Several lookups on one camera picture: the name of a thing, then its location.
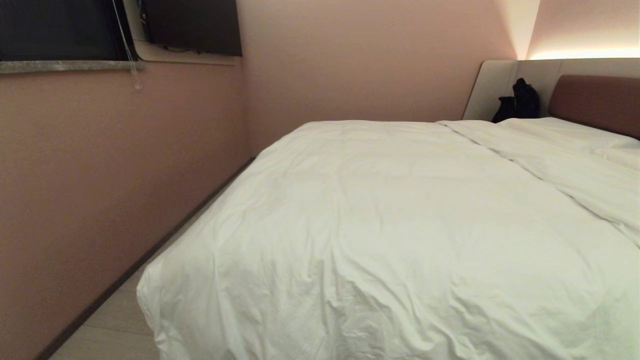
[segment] baseboard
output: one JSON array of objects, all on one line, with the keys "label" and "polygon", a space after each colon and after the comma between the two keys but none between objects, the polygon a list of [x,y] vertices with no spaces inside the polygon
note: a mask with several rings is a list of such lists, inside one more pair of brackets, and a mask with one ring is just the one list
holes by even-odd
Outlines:
[{"label": "baseboard", "polygon": [[47,360],[50,358],[61,346],[64,344],[71,335],[74,334],[84,324],[93,313],[98,310],[100,306],[107,301],[110,296],[113,295],[129,278],[135,274],[169,239],[175,235],[189,219],[194,217],[198,211],[204,208],[215,196],[217,196],[224,188],[227,187],[238,175],[251,165],[255,158],[250,158],[244,165],[239,168],[230,178],[228,178],[223,184],[217,187],[206,199],[204,199],[193,211],[191,211],[179,224],[165,235],[157,244],[149,249],[141,258],[139,258],[135,264],[133,264],[122,276],[120,276],[107,290],[105,290],[100,296],[95,299],[66,329],[64,329],[60,335],[58,335],[47,347],[45,347],[36,357],[35,360]]}]

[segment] black backpack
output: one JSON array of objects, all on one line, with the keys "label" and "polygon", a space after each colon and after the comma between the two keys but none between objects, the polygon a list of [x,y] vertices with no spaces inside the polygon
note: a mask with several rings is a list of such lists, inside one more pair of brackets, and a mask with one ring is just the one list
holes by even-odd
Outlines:
[{"label": "black backpack", "polygon": [[517,117],[520,119],[535,119],[540,116],[540,98],[533,86],[527,84],[523,78],[513,85],[513,95],[500,97],[500,108],[492,122]]}]

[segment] floor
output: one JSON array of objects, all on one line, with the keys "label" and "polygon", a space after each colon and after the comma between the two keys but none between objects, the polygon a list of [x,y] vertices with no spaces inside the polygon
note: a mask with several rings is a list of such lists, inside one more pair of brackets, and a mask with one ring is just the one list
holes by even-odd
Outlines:
[{"label": "floor", "polygon": [[138,306],[136,287],[147,264],[162,254],[224,192],[213,198],[125,282],[50,358],[51,360],[158,360],[153,332]]}]

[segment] wall-mounted tv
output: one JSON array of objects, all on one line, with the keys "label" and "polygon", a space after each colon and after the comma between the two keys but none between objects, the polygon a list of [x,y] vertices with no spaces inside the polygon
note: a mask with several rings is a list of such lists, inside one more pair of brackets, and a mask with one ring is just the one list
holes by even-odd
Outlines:
[{"label": "wall-mounted tv", "polygon": [[242,56],[236,0],[141,0],[149,42]]}]

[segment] pink wall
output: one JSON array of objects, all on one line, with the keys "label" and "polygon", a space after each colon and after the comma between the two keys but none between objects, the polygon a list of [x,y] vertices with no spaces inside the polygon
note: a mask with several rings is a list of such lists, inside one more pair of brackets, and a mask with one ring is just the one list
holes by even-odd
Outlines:
[{"label": "pink wall", "polygon": [[31,359],[250,156],[241,68],[0,77],[0,359]]},{"label": "pink wall", "polygon": [[527,58],[640,57],[639,0],[541,0]]},{"label": "pink wall", "polygon": [[315,120],[461,118],[515,59],[494,0],[237,0],[254,152]]}]

